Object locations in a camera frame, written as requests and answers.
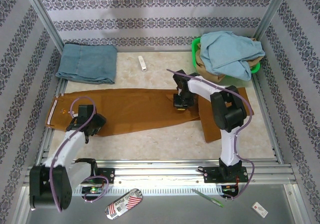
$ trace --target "beige floor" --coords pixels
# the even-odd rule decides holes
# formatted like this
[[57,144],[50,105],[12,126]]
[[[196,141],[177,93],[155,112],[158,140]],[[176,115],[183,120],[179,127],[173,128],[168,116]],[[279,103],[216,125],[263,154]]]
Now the beige floor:
[[[147,72],[141,72],[138,56],[142,55]],[[107,88],[159,88],[174,89],[172,74],[166,71],[183,69],[195,72],[191,52],[118,53],[114,85],[91,85],[68,82],[66,93]],[[226,78],[222,85],[246,87],[255,115],[240,136],[239,154],[244,158],[273,158],[274,154],[264,125],[252,82]],[[55,131],[50,154],[58,147],[64,132]],[[89,143],[78,152],[77,158],[97,160],[159,160],[159,159],[217,159],[221,153],[221,140],[206,143],[200,121],[181,125],[116,135],[90,137]]]

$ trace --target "green pen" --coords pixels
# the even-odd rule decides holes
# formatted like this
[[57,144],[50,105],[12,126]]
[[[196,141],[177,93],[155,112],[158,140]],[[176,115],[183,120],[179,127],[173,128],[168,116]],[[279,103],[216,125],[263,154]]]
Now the green pen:
[[218,205],[219,207],[222,207],[222,208],[224,207],[224,206],[222,205],[222,203],[219,202],[217,199],[210,198],[210,197],[208,197],[207,195],[205,195],[205,194],[203,194],[203,193],[201,193],[201,192],[199,192],[199,191],[197,191],[197,190],[195,190],[195,189],[192,189],[192,191],[194,191],[195,193],[197,193],[199,196],[207,199],[208,201],[210,201],[210,202]]

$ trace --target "patterned wallpaper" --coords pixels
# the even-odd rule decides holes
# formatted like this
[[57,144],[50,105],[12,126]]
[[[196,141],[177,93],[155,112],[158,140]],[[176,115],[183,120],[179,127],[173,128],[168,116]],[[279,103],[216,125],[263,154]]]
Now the patterned wallpaper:
[[271,0],[42,0],[66,43],[190,50],[203,33],[252,36]]
[[28,0],[0,2],[0,224],[10,223],[34,164],[60,61]]
[[294,165],[312,223],[320,223],[319,0],[283,0],[262,44],[258,73],[268,114],[287,163]]

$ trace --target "brown pants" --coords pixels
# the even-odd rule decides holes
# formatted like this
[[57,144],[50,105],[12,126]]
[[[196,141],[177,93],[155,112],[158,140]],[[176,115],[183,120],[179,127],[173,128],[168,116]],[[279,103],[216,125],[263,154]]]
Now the brown pants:
[[[53,99],[45,124],[51,128],[66,130],[72,120],[69,113],[72,102],[80,96],[88,96],[95,101],[97,112],[107,120],[98,133],[100,136],[163,128],[199,120],[201,117],[205,140],[210,142],[221,138],[209,101],[200,98],[199,109],[198,105],[194,105],[186,111],[177,111],[173,105],[174,93],[177,91],[135,88],[66,93]],[[248,100],[244,88],[240,88],[239,93]],[[77,113],[78,106],[82,104],[91,102],[81,99],[75,103],[72,111]]]

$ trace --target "green laundry basket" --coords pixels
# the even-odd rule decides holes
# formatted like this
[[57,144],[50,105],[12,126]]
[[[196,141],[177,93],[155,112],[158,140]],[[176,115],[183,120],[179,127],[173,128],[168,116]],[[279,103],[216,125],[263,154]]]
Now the green laundry basket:
[[[191,52],[192,52],[192,62],[194,63],[193,65],[194,65],[194,67],[196,67],[197,66],[197,62],[196,62],[196,52],[197,52],[197,50],[199,49],[199,47],[198,47],[198,43],[200,43],[200,39],[201,39],[201,37],[199,37],[199,38],[196,38],[194,41],[192,41],[192,43],[191,43]],[[257,73],[258,71],[259,71],[259,69],[260,69],[260,62],[258,62],[257,64],[256,64],[256,66],[254,66],[254,67],[252,67],[252,69],[251,69],[251,73]]]

